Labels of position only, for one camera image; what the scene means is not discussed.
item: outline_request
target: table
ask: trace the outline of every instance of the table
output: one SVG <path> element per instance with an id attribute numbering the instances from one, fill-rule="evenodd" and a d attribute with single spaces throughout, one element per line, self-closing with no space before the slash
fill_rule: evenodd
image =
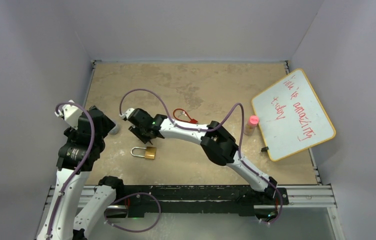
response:
<path id="1" fill-rule="evenodd" d="M 232 169 L 209 161 L 200 146 L 182 140 L 154 139 L 154 160 L 131 156 L 131 148 L 144 144 L 128 131 L 130 123 L 120 119 L 120 100 L 132 89 L 149 89 L 164 100 L 169 111 L 185 109 L 201 124 L 220 122 L 240 102 L 247 119 L 254 114 L 251 99 L 285 75 L 283 63 L 97 63 L 86 107 L 96 105 L 122 129 L 106 137 L 106 148 L 86 184 L 97 185 L 104 176 L 117 176 L 128 185 L 247 184 Z M 153 116 L 165 114 L 160 102 L 148 92 L 129 94 L 122 109 L 128 108 L 142 108 Z M 224 127 L 239 140 L 239 108 Z M 258 128 L 252 136 L 244 136 L 242 152 L 279 184 L 317 184 L 307 150 L 272 162 L 261 152 L 263 147 Z"/>

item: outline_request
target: gray wall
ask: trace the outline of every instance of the gray wall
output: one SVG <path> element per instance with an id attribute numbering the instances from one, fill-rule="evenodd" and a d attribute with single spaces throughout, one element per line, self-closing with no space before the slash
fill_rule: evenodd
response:
<path id="1" fill-rule="evenodd" d="M 348 239 L 376 239 L 376 0 L 325 0 L 292 58 L 337 136 L 313 148 Z"/>
<path id="2" fill-rule="evenodd" d="M 67 0 L 92 59 L 290 59 L 323 0 Z"/>
<path id="3" fill-rule="evenodd" d="M 33 239 L 66 124 L 91 73 L 61 1 L 0 0 L 0 239 Z"/>

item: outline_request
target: pink bottle cap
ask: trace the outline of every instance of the pink bottle cap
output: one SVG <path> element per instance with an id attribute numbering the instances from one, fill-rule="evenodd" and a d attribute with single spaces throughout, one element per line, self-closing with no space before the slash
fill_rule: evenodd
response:
<path id="1" fill-rule="evenodd" d="M 256 115 L 250 116 L 250 118 L 248 119 L 249 125 L 256 126 L 258 123 L 259 123 L 259 117 Z"/>

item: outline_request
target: whiteboard with yellow frame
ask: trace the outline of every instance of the whiteboard with yellow frame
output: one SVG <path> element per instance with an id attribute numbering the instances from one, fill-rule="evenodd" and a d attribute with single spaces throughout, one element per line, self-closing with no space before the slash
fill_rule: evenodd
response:
<path id="1" fill-rule="evenodd" d="M 321 144 L 336 130 L 302 69 L 296 69 L 251 100 L 272 161 Z"/>

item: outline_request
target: purple cable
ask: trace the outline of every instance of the purple cable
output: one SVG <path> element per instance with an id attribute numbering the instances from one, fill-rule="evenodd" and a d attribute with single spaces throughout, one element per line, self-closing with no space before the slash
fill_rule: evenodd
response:
<path id="1" fill-rule="evenodd" d="M 67 186 L 69 185 L 70 181 L 73 179 L 73 177 L 76 175 L 76 173 L 79 172 L 79 170 L 82 168 L 82 165 L 85 163 L 88 156 L 90 155 L 90 152 L 91 152 L 93 145 L 94 145 L 94 135 L 95 135 L 94 121 L 93 121 L 92 117 L 90 116 L 90 114 L 88 113 L 88 111 L 85 110 L 85 108 L 83 108 L 81 105 L 74 103 L 74 102 L 69 102 L 69 101 L 68 102 L 62 102 L 62 103 L 57 104 L 57 106 L 55 106 L 55 112 L 59 113 L 60 107 L 63 106 L 63 105 L 66 105 L 66 104 L 73 105 L 73 106 L 79 108 L 86 115 L 86 117 L 88 118 L 88 121 L 89 121 L 89 125 L 91 127 L 91 138 L 89 140 L 88 149 L 86 150 L 86 153 L 83 156 L 82 160 L 79 162 L 76 169 L 71 173 L 71 175 L 68 177 L 68 179 L 63 183 L 63 186 L 61 187 L 61 189 L 59 191 L 62 194 L 64 194 L 64 191 L 67 188 Z M 57 200 L 55 201 L 55 204 L 52 207 L 51 216 L 49 218 L 49 222 L 48 222 L 48 226 L 47 226 L 47 230 L 46 230 L 47 236 L 50 236 L 51 232 L 53 231 L 52 226 L 53 226 L 54 220 L 56 219 L 57 210 L 59 208 L 60 202 L 62 201 L 62 196 L 63 195 L 59 195 L 57 197 Z"/>
<path id="2" fill-rule="evenodd" d="M 104 218 L 105 218 L 105 222 L 108 223 L 110 226 L 112 227 L 115 227 L 117 229 L 120 229 L 120 230 L 123 230 L 123 231 L 126 231 L 126 232 L 130 232 L 130 233 L 142 233 L 142 232 L 146 232 L 152 228 L 154 228 L 154 226 L 159 222 L 160 220 L 160 216 L 162 215 L 162 208 L 160 207 L 160 203 L 159 203 L 159 200 L 157 200 L 157 198 L 155 198 L 153 195 L 149 194 L 149 193 L 146 193 L 146 192 L 136 192 L 136 193 L 132 193 L 132 194 L 129 194 L 127 196 L 124 196 L 120 199 L 117 199 L 116 201 L 112 202 L 110 205 L 115 205 L 117 204 L 118 202 L 122 201 L 122 200 L 125 200 L 127 198 L 130 198 L 132 196 L 136 196 L 136 195 L 147 195 L 149 197 L 151 197 L 152 199 L 154 199 L 155 203 L 157 203 L 157 207 L 158 207 L 158 216 L 157 218 L 155 219 L 155 222 L 147 227 L 146 229 L 142 229 L 142 230 L 131 230 L 131 229 L 127 229 L 127 228 L 124 228 L 124 227 L 121 227 L 121 226 L 118 226 L 118 225 L 115 225 L 114 223 L 111 223 L 109 222 L 109 220 L 107 219 L 107 216 L 106 216 L 106 212 L 104 212 Z"/>
<path id="3" fill-rule="evenodd" d="M 153 94 L 160 102 L 161 104 L 163 105 L 164 107 L 164 110 L 166 111 L 166 115 L 167 117 L 169 118 L 170 122 L 172 124 L 174 124 L 176 127 L 180 128 L 180 129 L 183 129 L 183 130 L 189 130 L 189 131 L 198 131 L 197 128 L 191 128 L 191 127 L 183 127 L 183 126 L 179 126 L 178 124 L 175 124 L 174 120 L 171 118 L 170 114 L 169 114 L 169 111 L 168 111 L 168 108 L 166 107 L 166 104 L 165 102 L 162 100 L 162 98 L 157 95 L 155 92 L 151 91 L 151 90 L 148 90 L 148 89 L 145 89 L 145 88 L 136 88 L 136 89 L 133 89 L 133 90 L 130 90 L 128 91 L 127 93 L 125 93 L 125 95 L 123 95 L 122 99 L 120 100 L 120 104 L 119 104 L 119 113 L 120 115 L 122 115 L 122 103 L 123 103 L 123 100 L 125 99 L 125 97 L 132 93 L 132 92 L 135 92 L 135 91 L 145 91 L 145 92 L 149 92 L 151 94 Z M 283 207 L 283 198 L 282 198 L 282 195 L 281 195 L 281 192 L 278 190 L 277 186 L 273 185 L 271 182 L 269 182 L 266 178 L 264 178 L 263 176 L 261 176 L 258 172 L 254 171 L 251 167 L 249 167 L 242 159 L 242 156 L 241 156 L 241 144 L 243 143 L 243 135 L 244 135 L 244 107 L 241 103 L 235 103 L 233 105 L 233 107 L 231 108 L 231 110 L 228 112 L 228 114 L 225 116 L 225 118 L 222 120 L 222 122 L 216 126 L 215 128 L 213 129 L 200 129 L 201 132 L 213 132 L 215 130 L 217 130 L 218 128 L 220 128 L 225 122 L 226 120 L 228 120 L 228 118 L 230 117 L 230 115 L 232 114 L 232 112 L 234 111 L 235 107 L 237 106 L 240 106 L 241 107 L 241 136 L 239 137 L 239 145 L 238 145 L 238 157 L 239 157 L 239 160 L 241 161 L 241 163 L 248 169 L 250 170 L 252 173 L 254 173 L 256 176 L 259 176 L 262 180 L 264 180 L 268 185 L 270 185 L 272 188 L 275 189 L 276 193 L 278 194 L 278 198 L 279 198 L 279 202 L 280 202 L 280 208 L 279 208 L 279 212 L 278 212 L 278 215 L 276 215 L 276 217 L 269 223 L 274 223 L 280 216 L 280 214 L 282 213 L 282 207 Z"/>

